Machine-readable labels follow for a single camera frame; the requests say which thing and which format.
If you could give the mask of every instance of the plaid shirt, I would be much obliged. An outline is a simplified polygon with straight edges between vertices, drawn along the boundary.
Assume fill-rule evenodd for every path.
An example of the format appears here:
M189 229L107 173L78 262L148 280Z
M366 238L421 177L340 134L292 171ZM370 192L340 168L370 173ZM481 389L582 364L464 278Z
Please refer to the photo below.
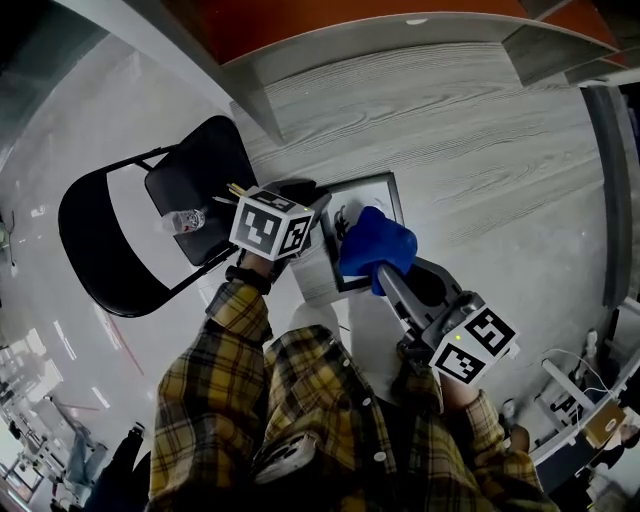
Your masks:
M159 385L149 510L557 510L529 455L504 450L484 393L445 418L433 375L406 366L394 387L410 412L399 435L324 327L291 331L263 353L266 305L239 281L223 284L207 313ZM404 440L402 460L390 431ZM257 484L301 433L313 461Z

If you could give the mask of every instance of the wooden floor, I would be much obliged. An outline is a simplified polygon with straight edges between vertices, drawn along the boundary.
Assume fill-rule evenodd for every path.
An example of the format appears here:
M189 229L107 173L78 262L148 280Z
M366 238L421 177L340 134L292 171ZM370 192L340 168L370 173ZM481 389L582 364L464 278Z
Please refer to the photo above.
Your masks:
M419 255L520 330L521 354L483 380L496 403L542 385L548 348L579 352L604 316L606 233L600 159L578 89L525 89L501 45L458 44L339 62L267 95L285 146L234 112L259 182L393 171ZM305 298L322 303L337 297L312 235L297 277Z

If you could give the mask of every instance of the plastic bottle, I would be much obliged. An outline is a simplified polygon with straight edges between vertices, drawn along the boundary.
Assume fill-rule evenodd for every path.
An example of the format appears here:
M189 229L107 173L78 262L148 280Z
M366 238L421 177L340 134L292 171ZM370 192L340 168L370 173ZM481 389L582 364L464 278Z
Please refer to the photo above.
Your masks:
M206 219L201 210L182 210L169 212L162 216L158 227L160 231L171 235L184 235L197 231L204 226Z

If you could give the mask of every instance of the folding chair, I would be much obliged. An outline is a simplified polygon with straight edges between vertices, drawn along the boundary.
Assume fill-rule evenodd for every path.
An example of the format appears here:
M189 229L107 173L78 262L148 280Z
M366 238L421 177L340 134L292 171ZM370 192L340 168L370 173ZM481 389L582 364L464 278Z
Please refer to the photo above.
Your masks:
M155 167L146 160L166 155ZM185 256L200 267L173 288L160 282L127 242L109 195L107 175L127 165L148 174L145 186L158 212L204 208L205 226L177 235ZM212 196L230 197L227 183L257 184L240 134L231 120L215 116L180 144L128 158L78 179L62 198L58 227L62 245L87 293L109 313L147 315L175 297L238 250L229 242L235 214Z

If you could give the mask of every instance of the wrist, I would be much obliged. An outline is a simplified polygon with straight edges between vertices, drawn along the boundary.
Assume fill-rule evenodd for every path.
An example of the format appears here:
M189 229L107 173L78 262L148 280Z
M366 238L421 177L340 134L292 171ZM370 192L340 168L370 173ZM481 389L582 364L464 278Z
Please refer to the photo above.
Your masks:
M273 262L263 258L262 256L258 256L257 254L247 252L240 264L240 268L253 270L262 277L269 279L271 269L273 268Z

